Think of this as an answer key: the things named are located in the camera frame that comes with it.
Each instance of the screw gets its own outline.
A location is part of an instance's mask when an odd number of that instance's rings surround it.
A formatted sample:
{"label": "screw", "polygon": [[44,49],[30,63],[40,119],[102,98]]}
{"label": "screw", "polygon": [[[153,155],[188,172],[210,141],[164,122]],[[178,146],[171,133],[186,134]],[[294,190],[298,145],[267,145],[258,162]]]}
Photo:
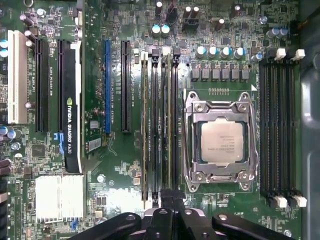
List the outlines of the screw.
{"label": "screw", "polygon": [[128,221],[132,221],[132,220],[135,220],[136,217],[133,216],[132,214],[128,215],[125,219],[127,219]]}
{"label": "screw", "polygon": [[167,212],[167,210],[165,210],[165,209],[161,209],[159,213],[160,213],[160,214],[167,214],[168,212]]}
{"label": "screw", "polygon": [[268,18],[266,16],[262,16],[259,18],[259,21],[262,25],[265,25],[268,22]]}
{"label": "screw", "polygon": [[186,209],[186,210],[184,210],[184,213],[187,215],[190,215],[190,214],[192,214],[192,211],[190,209]]}
{"label": "screw", "polygon": [[285,236],[287,236],[287,237],[291,238],[292,233],[291,233],[291,231],[290,231],[290,230],[284,230],[283,235],[285,235]]}
{"label": "screw", "polygon": [[222,221],[225,221],[225,220],[228,219],[228,217],[227,217],[226,215],[224,215],[224,214],[219,214],[218,217],[219,217]]}

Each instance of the blue-topped capacitor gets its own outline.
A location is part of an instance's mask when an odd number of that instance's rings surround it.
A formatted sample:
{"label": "blue-topped capacitor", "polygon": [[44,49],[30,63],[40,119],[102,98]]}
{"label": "blue-topped capacitor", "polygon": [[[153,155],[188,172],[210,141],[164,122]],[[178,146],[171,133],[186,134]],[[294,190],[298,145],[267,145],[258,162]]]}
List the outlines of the blue-topped capacitor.
{"label": "blue-topped capacitor", "polygon": [[197,56],[197,58],[202,58],[206,53],[206,49],[203,46],[198,46],[198,48],[196,49],[195,55]]}
{"label": "blue-topped capacitor", "polygon": [[238,47],[234,53],[233,53],[233,56],[234,58],[236,59],[240,59],[242,58],[243,56],[245,55],[245,50],[242,48],[242,47]]}
{"label": "blue-topped capacitor", "polygon": [[155,38],[159,37],[161,32],[161,28],[159,27],[159,25],[154,25],[152,27],[152,36],[154,36]]}
{"label": "blue-topped capacitor", "polygon": [[266,36],[270,39],[274,38],[275,36],[277,36],[280,33],[280,28],[278,27],[273,27],[271,28],[267,33]]}
{"label": "blue-topped capacitor", "polygon": [[8,52],[7,49],[1,49],[1,50],[0,50],[0,57],[2,57],[2,58],[7,58],[8,55],[9,55],[9,52]]}
{"label": "blue-topped capacitor", "polygon": [[6,39],[0,40],[0,48],[7,49],[8,45],[9,45],[8,40],[6,40]]}
{"label": "blue-topped capacitor", "polygon": [[21,138],[22,136],[22,131],[20,130],[10,130],[6,136],[9,138],[9,139],[19,139]]}
{"label": "blue-topped capacitor", "polygon": [[285,27],[280,28],[278,35],[276,36],[277,39],[282,39],[288,35],[288,29]]}
{"label": "blue-topped capacitor", "polygon": [[264,58],[264,56],[262,55],[262,53],[258,52],[256,55],[253,55],[251,57],[251,60],[255,63],[261,61]]}

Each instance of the ram slot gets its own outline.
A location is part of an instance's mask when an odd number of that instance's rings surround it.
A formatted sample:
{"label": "ram slot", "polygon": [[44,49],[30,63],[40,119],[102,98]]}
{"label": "ram slot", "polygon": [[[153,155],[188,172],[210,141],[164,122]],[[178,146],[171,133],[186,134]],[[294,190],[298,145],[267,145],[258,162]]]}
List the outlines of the ram slot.
{"label": "ram slot", "polygon": [[173,177],[173,161],[174,159],[172,158],[172,151],[173,151],[173,146],[172,146],[172,138],[173,138],[173,130],[172,130],[172,101],[173,101],[173,96],[172,96],[172,77],[171,77],[171,56],[168,54],[167,56],[167,76],[166,76],[166,86],[167,86],[167,177],[168,177],[168,188],[172,189],[172,177]]}
{"label": "ram slot", "polygon": [[290,65],[286,68],[286,81],[288,83],[287,88],[287,100],[288,100],[288,129],[287,135],[288,141],[288,186],[287,190],[296,189],[296,103],[295,103],[295,78],[294,78],[294,66]]}
{"label": "ram slot", "polygon": [[268,66],[259,66],[259,112],[260,112],[260,192],[267,196],[270,189],[269,179],[269,152],[270,152],[270,127],[269,127],[269,74]]}
{"label": "ram slot", "polygon": [[177,98],[178,98],[178,60],[173,59],[171,69],[171,172],[172,187],[178,189],[179,184],[179,158],[178,158],[178,114],[177,114]]}
{"label": "ram slot", "polygon": [[287,87],[288,81],[286,79],[286,67],[283,65],[278,66],[278,96],[279,96],[279,190],[282,192],[288,187],[288,113],[287,102],[288,94]]}
{"label": "ram slot", "polygon": [[104,40],[104,71],[105,71],[104,72],[104,87],[105,87],[104,89],[105,90],[104,91],[104,96],[105,96],[104,132],[109,134],[111,133],[111,42],[109,40]]}
{"label": "ram slot", "polygon": [[35,41],[35,130],[49,131],[49,45],[44,39]]}
{"label": "ram slot", "polygon": [[131,46],[121,41],[121,131],[131,133]]}
{"label": "ram slot", "polygon": [[279,188],[279,132],[278,132],[278,69],[275,66],[269,66],[269,76],[270,76],[270,172],[269,178],[270,187],[272,190],[277,190]]}
{"label": "ram slot", "polygon": [[141,54],[141,80],[142,80],[142,113],[141,113],[141,152],[142,152],[142,200],[143,207],[146,207],[146,201],[148,200],[148,188],[147,188],[147,174],[148,174],[148,53],[143,52]]}
{"label": "ram slot", "polygon": [[58,59],[57,59],[57,69],[58,69],[58,131],[62,132],[64,130],[64,114],[66,109],[65,104],[65,51],[70,49],[70,42],[66,40],[58,40]]}
{"label": "ram slot", "polygon": [[152,57],[152,72],[151,72],[151,99],[152,99],[152,115],[151,115],[151,187],[152,187],[152,201],[154,204],[158,203],[158,180],[161,175],[161,168],[159,169],[158,158],[158,60]]}

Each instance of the electrolytic capacitor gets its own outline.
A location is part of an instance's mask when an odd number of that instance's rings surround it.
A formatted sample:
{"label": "electrolytic capacitor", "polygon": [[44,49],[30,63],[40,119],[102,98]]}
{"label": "electrolytic capacitor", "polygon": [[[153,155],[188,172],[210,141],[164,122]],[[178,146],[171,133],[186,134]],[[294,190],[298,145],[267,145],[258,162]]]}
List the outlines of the electrolytic capacitor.
{"label": "electrolytic capacitor", "polygon": [[3,160],[0,161],[0,169],[8,167],[11,165],[11,160],[9,158],[5,158]]}
{"label": "electrolytic capacitor", "polygon": [[2,39],[0,41],[0,48],[7,49],[8,48],[8,40]]}
{"label": "electrolytic capacitor", "polygon": [[229,54],[230,54],[230,49],[229,49],[229,47],[224,47],[223,49],[222,49],[222,51],[220,52],[220,56],[221,56],[221,58],[223,58],[223,59],[226,59],[228,56],[229,56]]}
{"label": "electrolytic capacitor", "polygon": [[288,29],[283,27],[283,28],[280,28],[280,31],[279,31],[279,34],[276,36],[277,39],[282,39],[283,37],[287,36],[288,35]]}
{"label": "electrolytic capacitor", "polygon": [[1,49],[1,50],[0,50],[0,57],[2,57],[2,58],[7,58],[8,55],[9,55],[9,52],[8,52],[7,49]]}
{"label": "electrolytic capacitor", "polygon": [[241,10],[240,5],[235,5],[235,6],[231,9],[230,18],[234,18],[234,17],[238,16],[240,10]]}
{"label": "electrolytic capacitor", "polygon": [[224,24],[225,24],[225,20],[223,18],[220,18],[219,21],[216,23],[214,30],[220,31],[224,26]]}
{"label": "electrolytic capacitor", "polygon": [[251,57],[251,60],[252,60],[253,62],[257,63],[257,62],[261,61],[263,58],[264,58],[264,56],[262,55],[262,53],[259,52],[259,53],[257,53],[256,55],[253,55],[253,56]]}
{"label": "electrolytic capacitor", "polygon": [[25,45],[26,45],[28,48],[35,49],[35,44],[34,44],[32,41],[30,41],[30,40],[26,41],[26,42],[25,42]]}
{"label": "electrolytic capacitor", "polygon": [[159,16],[162,11],[162,2],[158,1],[155,5],[155,15]]}
{"label": "electrolytic capacitor", "polygon": [[191,11],[190,18],[195,19],[199,13],[199,10],[199,7],[195,6]]}
{"label": "electrolytic capacitor", "polygon": [[214,58],[217,53],[218,53],[218,49],[215,46],[212,46],[212,47],[209,48],[208,57],[209,58]]}
{"label": "electrolytic capacitor", "polygon": [[35,43],[37,40],[36,36],[30,30],[25,31],[24,35],[33,43]]}
{"label": "electrolytic capacitor", "polygon": [[273,27],[272,29],[270,29],[267,33],[266,36],[270,39],[274,38],[275,36],[277,36],[280,33],[280,29],[278,27]]}
{"label": "electrolytic capacitor", "polygon": [[191,13],[191,7],[186,6],[185,9],[184,9],[182,17],[186,19],[186,18],[189,17],[190,13]]}
{"label": "electrolytic capacitor", "polygon": [[25,25],[27,25],[28,27],[31,27],[34,25],[34,21],[32,21],[31,18],[27,17],[26,15],[22,14],[20,15],[20,21],[23,22]]}
{"label": "electrolytic capacitor", "polygon": [[242,47],[238,47],[234,53],[233,53],[234,57],[236,59],[240,59],[245,55],[245,50]]}
{"label": "electrolytic capacitor", "polygon": [[22,131],[21,130],[11,130],[6,134],[6,136],[9,139],[19,139],[22,136]]}
{"label": "electrolytic capacitor", "polygon": [[168,25],[163,25],[161,27],[161,36],[167,38],[169,36],[170,27]]}
{"label": "electrolytic capacitor", "polygon": [[206,49],[203,47],[203,46],[198,46],[196,52],[195,52],[195,55],[198,57],[198,58],[202,58],[206,53]]}
{"label": "electrolytic capacitor", "polygon": [[159,25],[154,25],[152,27],[152,36],[154,36],[155,38],[159,37],[160,32],[161,32],[161,29],[160,29]]}

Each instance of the white connector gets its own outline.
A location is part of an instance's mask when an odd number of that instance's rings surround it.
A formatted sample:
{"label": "white connector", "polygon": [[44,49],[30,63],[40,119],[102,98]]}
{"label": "white connector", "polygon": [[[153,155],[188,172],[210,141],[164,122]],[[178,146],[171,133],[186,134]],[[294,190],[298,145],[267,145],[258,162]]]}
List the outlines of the white connector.
{"label": "white connector", "polygon": [[285,48],[278,48],[278,50],[276,51],[276,57],[274,58],[274,60],[281,60],[286,55],[287,55],[287,53],[286,53],[286,49]]}
{"label": "white connector", "polygon": [[18,30],[8,30],[8,124],[28,123],[27,40]]}

